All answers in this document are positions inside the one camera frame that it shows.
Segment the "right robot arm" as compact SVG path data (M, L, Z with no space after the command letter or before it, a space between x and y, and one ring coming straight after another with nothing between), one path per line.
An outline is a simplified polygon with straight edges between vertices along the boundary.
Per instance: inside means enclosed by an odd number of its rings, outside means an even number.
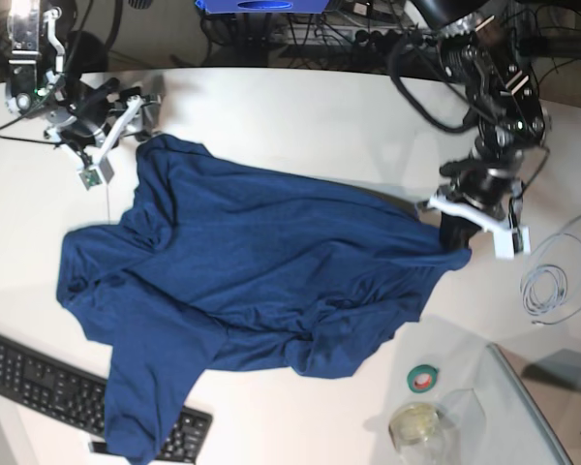
M160 96L124 88L116 77L97 87L81 79L107 69L123 7L115 2L109 33L100 40L85 29L92 10L81 12L74 1L12 2L4 27L11 49L4 60L6 104L15 119L0 126L0 139L7 129L34 118L47 123L40 144L69 148L78 156L88 147L153 136Z

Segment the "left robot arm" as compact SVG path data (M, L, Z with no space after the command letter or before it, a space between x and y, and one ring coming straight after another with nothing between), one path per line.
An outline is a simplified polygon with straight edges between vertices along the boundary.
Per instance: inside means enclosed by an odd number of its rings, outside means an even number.
M466 248L478 232L491 233L499 259L531 251L520 222L530 184L520 179L524 155L544 146L548 122L529 73L521 67L499 22L481 1L415 1L425 25L405 28L388 59L388 75L432 127L462 135L476 130L467 157L440 167L446 183L422 204L441 214L440 242ZM404 52L412 51L467 106L457 126L433 116L401 78Z

